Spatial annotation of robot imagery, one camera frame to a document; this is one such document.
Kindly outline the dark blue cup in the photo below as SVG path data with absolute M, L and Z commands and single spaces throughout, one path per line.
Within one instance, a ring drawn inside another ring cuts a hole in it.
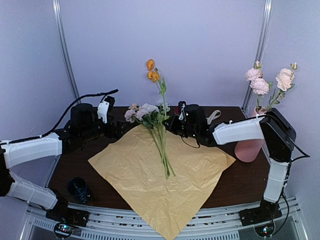
M 74 177 L 69 180 L 67 192 L 79 204 L 87 204 L 92 200 L 92 191 L 87 181 L 81 177 Z

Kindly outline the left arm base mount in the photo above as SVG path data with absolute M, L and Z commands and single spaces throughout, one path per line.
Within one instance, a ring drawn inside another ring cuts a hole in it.
M 43 209 L 48 219 L 57 221 L 53 233 L 62 240 L 69 238 L 79 227 L 86 227 L 90 215 L 86 210 L 70 208 L 64 198 L 58 199 L 52 209 Z

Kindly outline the orange yellow wrapping paper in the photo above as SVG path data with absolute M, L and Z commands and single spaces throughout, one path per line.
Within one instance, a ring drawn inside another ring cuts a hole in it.
M 89 159 L 129 206 L 155 231 L 173 240 L 191 221 L 235 159 L 218 147 L 195 148 L 195 140 L 166 134 L 175 172 L 165 176 L 159 150 L 142 125 Z

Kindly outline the pink flower stem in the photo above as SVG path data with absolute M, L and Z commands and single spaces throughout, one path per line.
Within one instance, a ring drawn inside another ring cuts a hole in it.
M 249 69 L 244 77 L 249 81 L 249 87 L 254 94 L 257 95 L 257 104 L 254 108 L 257 114 L 262 114 L 267 111 L 267 107 L 263 107 L 262 99 L 273 87 L 273 82 L 266 81 L 263 78 L 262 63 L 260 61 L 255 61 L 253 68 Z

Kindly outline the light pink rose stem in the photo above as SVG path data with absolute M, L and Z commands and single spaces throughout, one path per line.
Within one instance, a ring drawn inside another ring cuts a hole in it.
M 286 96 L 286 92 L 291 90 L 295 84 L 293 83 L 295 78 L 295 71 L 298 69 L 296 62 L 290 64 L 290 68 L 282 68 L 275 77 L 276 89 L 269 98 L 266 107 L 263 107 L 263 111 L 267 112 L 274 105 L 280 104 L 280 101 Z

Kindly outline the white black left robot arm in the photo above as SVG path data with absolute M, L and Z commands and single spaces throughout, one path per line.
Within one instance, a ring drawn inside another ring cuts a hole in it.
M 64 128 L 23 140 L 1 142 L 0 195 L 37 204 L 51 210 L 61 222 L 69 221 L 72 211 L 61 203 L 57 193 L 19 177 L 10 169 L 33 160 L 73 153 L 101 136 L 120 139 L 124 134 L 124 121 L 109 115 L 111 109 L 109 102 L 97 107 L 80 103 L 70 108 L 70 119 Z

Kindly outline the orange flower bouquet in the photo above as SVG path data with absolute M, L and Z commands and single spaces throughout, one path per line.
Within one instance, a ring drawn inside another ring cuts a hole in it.
M 148 103 L 143 105 L 133 103 L 124 114 L 127 122 L 139 123 L 148 129 L 158 149 L 166 179 L 176 175 L 167 155 L 167 130 L 163 125 L 163 121 L 169 119 L 167 114 L 169 110 L 170 108 L 166 104 L 157 106 Z

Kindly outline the left aluminium frame post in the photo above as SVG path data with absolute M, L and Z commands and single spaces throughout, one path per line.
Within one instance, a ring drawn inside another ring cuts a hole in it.
M 55 22 L 57 26 L 58 36 L 59 36 L 59 42 L 62 50 L 62 57 L 64 61 L 64 65 L 66 68 L 66 74 L 68 77 L 68 81 L 71 87 L 71 92 L 73 94 L 73 97 L 77 99 L 79 95 L 78 87 L 76 84 L 75 76 L 73 73 L 73 68 L 70 60 L 70 55 L 68 51 L 67 46 L 67 40 L 65 36 L 64 31 L 64 24 L 63 24 L 63 18 L 62 18 L 62 12 L 61 12 L 61 3 L 60 0 L 52 0 L 52 7 L 53 7 L 53 13 L 55 17 Z

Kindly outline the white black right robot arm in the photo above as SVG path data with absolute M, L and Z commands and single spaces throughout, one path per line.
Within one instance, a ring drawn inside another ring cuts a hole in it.
M 179 115 L 162 124 L 166 130 L 183 138 L 194 138 L 198 145 L 216 147 L 233 142 L 264 140 L 269 152 L 270 169 L 263 200 L 256 210 L 259 220 L 268 220 L 287 180 L 295 148 L 296 131 L 276 109 L 243 120 L 208 124 L 204 109 L 197 104 L 183 105 Z

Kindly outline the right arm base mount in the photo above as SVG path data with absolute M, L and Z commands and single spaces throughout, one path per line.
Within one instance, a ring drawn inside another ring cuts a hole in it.
M 243 227 L 251 226 L 255 233 L 262 238 L 271 237 L 276 231 L 275 219 L 280 218 L 282 212 L 276 209 L 274 212 L 266 208 L 247 208 L 239 212 L 239 218 Z

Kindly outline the pink cylindrical vase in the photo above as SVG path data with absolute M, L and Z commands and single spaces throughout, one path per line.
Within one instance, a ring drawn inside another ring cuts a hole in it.
M 262 139 L 239 141 L 234 149 L 235 156 L 244 163 L 251 163 L 256 160 L 263 144 Z

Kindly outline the grey printed ribbon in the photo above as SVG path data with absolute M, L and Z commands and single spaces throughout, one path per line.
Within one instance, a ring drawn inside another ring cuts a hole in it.
M 209 117 L 206 118 L 207 124 L 210 125 L 213 120 L 216 120 L 221 116 L 221 111 L 220 110 L 214 110 Z

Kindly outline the orange flower stem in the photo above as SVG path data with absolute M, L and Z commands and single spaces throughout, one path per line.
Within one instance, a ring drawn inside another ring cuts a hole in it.
M 147 78 L 156 85 L 160 95 L 160 98 L 157 102 L 157 106 L 159 108 L 158 122 L 160 125 L 162 125 L 163 121 L 168 119 L 168 104 L 166 102 L 165 97 L 167 91 L 167 84 L 165 79 L 161 76 L 160 71 L 156 67 L 156 63 L 152 58 L 146 61 L 146 68 Z

